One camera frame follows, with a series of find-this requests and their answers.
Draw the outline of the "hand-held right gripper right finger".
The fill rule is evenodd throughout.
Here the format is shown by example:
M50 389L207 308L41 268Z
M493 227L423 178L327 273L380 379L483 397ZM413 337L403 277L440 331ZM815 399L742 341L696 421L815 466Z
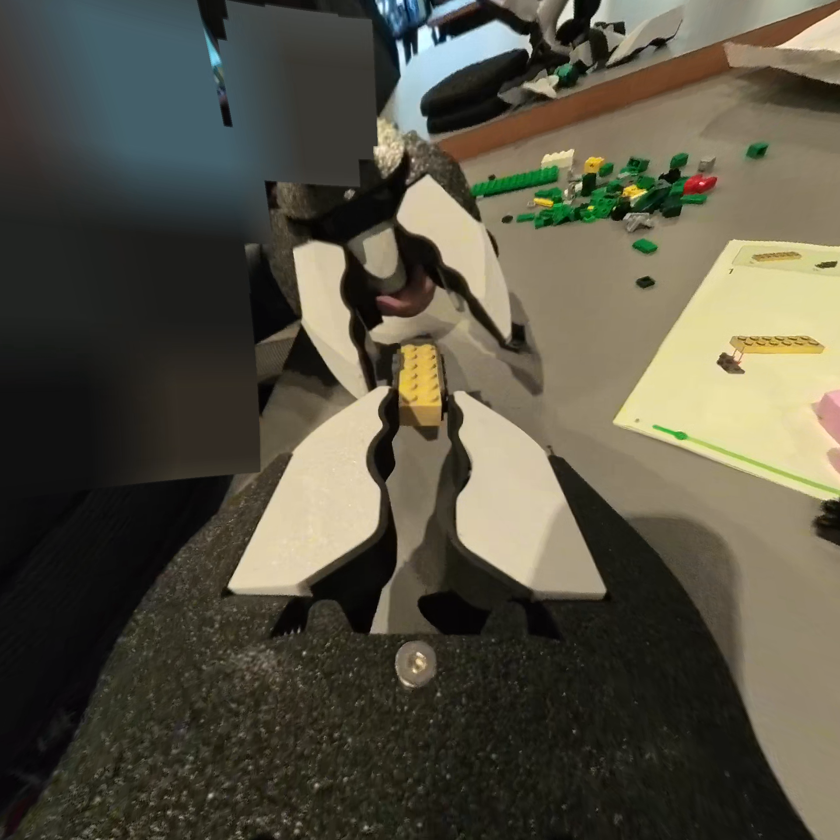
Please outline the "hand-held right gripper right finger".
M605 598L547 450L464 391L448 396L448 435L457 551L533 600Z

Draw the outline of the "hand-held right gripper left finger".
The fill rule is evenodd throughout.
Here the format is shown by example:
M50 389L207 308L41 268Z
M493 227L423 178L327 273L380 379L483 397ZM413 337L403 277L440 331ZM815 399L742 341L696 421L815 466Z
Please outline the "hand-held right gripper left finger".
M381 385L293 451L227 583L236 595L310 595L384 536L397 394Z

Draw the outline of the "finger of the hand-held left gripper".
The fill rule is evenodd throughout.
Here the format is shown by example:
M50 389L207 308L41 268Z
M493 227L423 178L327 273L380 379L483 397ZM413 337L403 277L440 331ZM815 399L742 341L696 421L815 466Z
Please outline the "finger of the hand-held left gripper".
M347 248L312 239L292 251L301 324L336 380L355 398L376 387L371 331L382 324L372 277Z
M431 175L424 175L407 187L395 225L501 347L510 351L524 348L524 326L514 321L508 283L482 222Z

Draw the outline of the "long yellow building brick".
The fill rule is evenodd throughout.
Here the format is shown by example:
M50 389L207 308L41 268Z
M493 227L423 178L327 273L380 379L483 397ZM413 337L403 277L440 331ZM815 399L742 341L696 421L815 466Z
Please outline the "long yellow building brick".
M400 425L437 429L448 408L445 358L430 335L399 345L392 365Z

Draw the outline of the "person's left hand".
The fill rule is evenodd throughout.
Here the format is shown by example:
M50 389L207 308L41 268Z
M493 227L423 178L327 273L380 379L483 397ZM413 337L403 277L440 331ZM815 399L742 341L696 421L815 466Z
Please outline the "person's left hand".
M428 309L434 300L436 288L434 280L420 271L398 292L376 297L375 305L385 317L411 319Z

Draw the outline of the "black round cushion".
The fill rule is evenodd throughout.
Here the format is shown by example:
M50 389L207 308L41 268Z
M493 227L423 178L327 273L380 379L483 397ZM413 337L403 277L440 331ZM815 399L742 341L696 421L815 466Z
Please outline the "black round cushion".
M502 88L520 78L529 65L526 49L511 49L461 68L421 98L419 108L432 135L473 128L511 110Z

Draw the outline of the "long green studded plate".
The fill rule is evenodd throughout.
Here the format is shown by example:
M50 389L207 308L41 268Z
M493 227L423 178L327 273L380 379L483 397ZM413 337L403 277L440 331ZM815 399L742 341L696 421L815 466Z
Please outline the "long green studded plate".
M514 175L494 176L470 187L470 194L475 198L497 196L519 191L536 190L539 187L556 183L560 168L556 165L525 171Z

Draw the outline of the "pile of green bricks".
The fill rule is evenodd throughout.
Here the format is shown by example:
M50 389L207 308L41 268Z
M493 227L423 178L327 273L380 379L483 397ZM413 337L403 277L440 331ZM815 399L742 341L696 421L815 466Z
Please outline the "pile of green bricks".
M706 155L690 171L690 155L674 154L668 169L655 174L651 160L632 155L621 167L601 156L584 160L579 171L572 166L560 170L556 183L542 186L533 194L527 211L507 215L504 223L531 224L537 229L566 224L594 224L613 221L629 234L651 230L659 218L676 219L684 207L702 205L704 195L683 196L687 178L700 173L715 175L717 157Z

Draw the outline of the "pale green instruction booklet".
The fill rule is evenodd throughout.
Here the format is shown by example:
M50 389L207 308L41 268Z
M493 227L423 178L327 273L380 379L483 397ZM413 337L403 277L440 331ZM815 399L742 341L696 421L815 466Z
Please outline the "pale green instruction booklet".
M819 500L838 497L812 405L839 384L838 246L732 240L614 424Z

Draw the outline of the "torn white paper packaging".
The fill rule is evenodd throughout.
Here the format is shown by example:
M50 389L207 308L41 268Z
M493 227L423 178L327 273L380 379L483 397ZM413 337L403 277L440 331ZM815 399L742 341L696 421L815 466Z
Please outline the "torn white paper packaging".
M619 67L649 47L666 46L679 32L684 6L673 7L627 29L624 22L595 21L600 2L573 2L571 18L561 20L566 1L491 2L495 15L511 30L527 35L530 53L497 94L517 107L555 99L593 70Z

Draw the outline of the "pink brick figure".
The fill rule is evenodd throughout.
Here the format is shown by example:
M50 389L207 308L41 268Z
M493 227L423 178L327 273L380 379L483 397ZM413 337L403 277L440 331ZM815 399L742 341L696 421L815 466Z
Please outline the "pink brick figure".
M828 450L826 457L831 467L839 472L839 389L825 392L812 405L812 410L817 422L834 443L833 448Z

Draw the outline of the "crumpled white paper bag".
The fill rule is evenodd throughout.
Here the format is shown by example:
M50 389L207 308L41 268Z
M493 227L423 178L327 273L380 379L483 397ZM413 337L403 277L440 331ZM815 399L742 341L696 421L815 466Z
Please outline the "crumpled white paper bag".
M839 85L839 13L805 29L781 45L763 47L727 42L730 68L775 69Z

